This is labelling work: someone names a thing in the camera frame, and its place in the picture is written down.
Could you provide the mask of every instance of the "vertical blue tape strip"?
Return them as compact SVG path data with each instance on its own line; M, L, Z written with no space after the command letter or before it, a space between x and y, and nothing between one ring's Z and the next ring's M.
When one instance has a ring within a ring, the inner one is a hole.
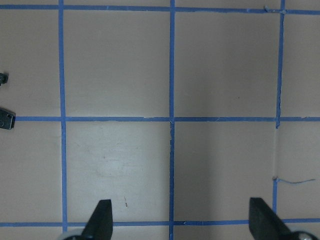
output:
M62 231L68 230L67 210L67 133L66 133L66 94L65 94L65 60L64 60L64 0L59 0L59 77L60 77L60 111L61 111L61 168L62 168Z
M273 180L272 187L272 210L277 213L277 200L278 200L278 179Z
M281 0L281 10L285 10L285 0ZM279 30L279 50L278 50L278 76L277 76L277 90L276 90L276 120L275 127L280 126L281 117L281 88L282 88L282 69L284 56L284 19L285 15L280 14L280 30Z
M169 120L170 120L170 180L169 180L169 240L174 240L175 201L175 0L170 0L169 59Z

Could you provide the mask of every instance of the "silver screw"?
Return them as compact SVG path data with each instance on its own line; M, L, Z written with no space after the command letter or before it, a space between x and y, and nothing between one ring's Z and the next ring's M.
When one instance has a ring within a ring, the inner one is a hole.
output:
M309 236L308 234L302 232L302 233L299 233L299 239L300 240L312 240L312 237Z

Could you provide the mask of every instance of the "black object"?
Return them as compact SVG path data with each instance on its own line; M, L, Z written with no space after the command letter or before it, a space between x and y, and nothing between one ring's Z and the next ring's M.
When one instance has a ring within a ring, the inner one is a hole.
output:
M249 229L254 240L318 240L308 232L291 232L260 197L250 198Z
M65 240L110 240L113 232L111 200L100 200L81 235Z
M10 130L15 126L16 114L4 108L0 108L0 129Z
M1 84L6 84L8 82L8 75L0 73L0 86Z

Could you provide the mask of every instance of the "blue tape grid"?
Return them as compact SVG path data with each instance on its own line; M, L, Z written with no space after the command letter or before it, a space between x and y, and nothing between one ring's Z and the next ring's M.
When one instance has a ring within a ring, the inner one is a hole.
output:
M113 6L113 5L64 5L59 0L58 5L0 5L0 10L58 10L59 34L59 80L60 80L60 114L61 116L17 116L16 121L61 122L61 166L62 166L62 222L0 222L0 227L84 227L85 222L68 222L67 209L67 159L66 159L66 122L170 122L170 189L169 189L169 221L132 221L115 222L114 226L169 226L169 239L174 238L174 226L218 226L246 225L248 220L225 221L174 221L174 152L175 152L175 122L275 122L278 128L280 122L319 122L320 117L281 117L281 87L284 47L285 15L320 15L318 10L285 9L285 0L281 0L280 9L248 9L248 8L201 8L176 7L175 0L170 0L170 7L158 6ZM101 10L101 11L156 11L170 12L170 72L169 72L169 117L83 117L66 116L65 74L64 74L64 10ZM244 13L244 14L280 14L278 75L275 117L175 117L174 114L174 51L175 51L175 13L176 12L213 12L213 13ZM278 181L273 180L272 209L277 212ZM320 223L320 218L284 219L285 223Z

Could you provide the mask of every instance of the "black screw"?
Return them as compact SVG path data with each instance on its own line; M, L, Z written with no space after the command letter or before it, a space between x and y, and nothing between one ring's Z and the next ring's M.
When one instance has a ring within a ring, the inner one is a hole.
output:
M8 82L8 75L0 73L0 86Z

